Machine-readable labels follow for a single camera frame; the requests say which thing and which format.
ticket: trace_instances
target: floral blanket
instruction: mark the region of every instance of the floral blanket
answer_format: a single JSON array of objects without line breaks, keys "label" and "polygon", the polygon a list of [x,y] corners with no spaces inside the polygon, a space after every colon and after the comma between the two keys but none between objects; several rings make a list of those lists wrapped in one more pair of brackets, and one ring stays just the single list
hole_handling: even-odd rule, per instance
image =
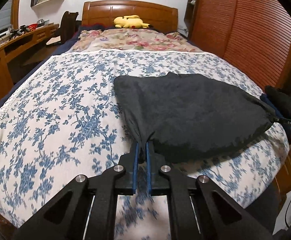
[{"label": "floral blanket", "polygon": [[[262,90],[210,53],[99,50],[52,56],[0,109],[0,213],[21,226],[78,174],[101,174],[129,152],[130,139],[113,90],[119,75],[200,73],[259,97]],[[209,176],[241,206],[253,202],[285,160],[288,142],[275,123],[239,154],[176,164]],[[139,167],[137,194],[119,196],[115,239],[170,239],[165,196],[147,194]]]},{"label": "floral blanket", "polygon": [[111,29],[104,32],[92,30],[82,31],[79,38],[69,52],[100,49],[202,52],[177,32],[164,35],[147,29]]}]

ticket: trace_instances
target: stuffed animal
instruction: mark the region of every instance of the stuffed animal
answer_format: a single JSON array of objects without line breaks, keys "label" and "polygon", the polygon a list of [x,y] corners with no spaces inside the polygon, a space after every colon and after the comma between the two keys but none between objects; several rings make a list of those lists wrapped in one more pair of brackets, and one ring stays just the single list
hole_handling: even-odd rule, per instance
[{"label": "stuffed animal", "polygon": [[138,15],[130,15],[130,16],[124,16],[124,17],[117,17],[113,21],[116,28],[132,28],[132,29],[138,29],[138,28],[149,28],[151,27],[150,24],[143,23],[143,21],[140,19]]}]

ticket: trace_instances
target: wooden desk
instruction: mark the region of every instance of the wooden desk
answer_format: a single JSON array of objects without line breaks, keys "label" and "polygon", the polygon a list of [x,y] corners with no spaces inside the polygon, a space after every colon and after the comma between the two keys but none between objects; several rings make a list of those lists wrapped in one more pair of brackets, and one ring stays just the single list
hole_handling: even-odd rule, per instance
[{"label": "wooden desk", "polygon": [[58,27],[58,24],[49,24],[0,45],[0,100],[13,87],[7,63],[32,46],[50,38]]}]

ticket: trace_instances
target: silver screw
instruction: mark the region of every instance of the silver screw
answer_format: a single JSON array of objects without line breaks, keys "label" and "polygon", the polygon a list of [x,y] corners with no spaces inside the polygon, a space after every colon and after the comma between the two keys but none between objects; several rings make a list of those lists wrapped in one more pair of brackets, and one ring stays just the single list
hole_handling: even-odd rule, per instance
[{"label": "silver screw", "polygon": [[171,168],[168,165],[163,165],[161,167],[161,171],[163,171],[163,172],[169,172],[169,171],[171,171]]},{"label": "silver screw", "polygon": [[123,171],[123,166],[122,165],[116,165],[113,167],[113,169],[116,171],[116,172],[120,172],[120,171]]},{"label": "silver screw", "polygon": [[85,176],[84,175],[78,175],[75,177],[76,182],[84,182],[85,181]]},{"label": "silver screw", "polygon": [[206,175],[201,175],[198,177],[198,179],[201,183],[207,183],[209,181],[209,177],[207,177]]}]

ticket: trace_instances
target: red plastic basket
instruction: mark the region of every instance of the red plastic basket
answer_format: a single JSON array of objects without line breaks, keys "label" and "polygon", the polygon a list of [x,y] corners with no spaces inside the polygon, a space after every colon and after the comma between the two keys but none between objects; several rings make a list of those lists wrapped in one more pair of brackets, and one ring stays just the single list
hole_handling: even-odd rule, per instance
[{"label": "red plastic basket", "polygon": [[35,29],[38,27],[37,23],[31,24],[28,26],[28,28],[30,29],[30,32],[35,31]]}]

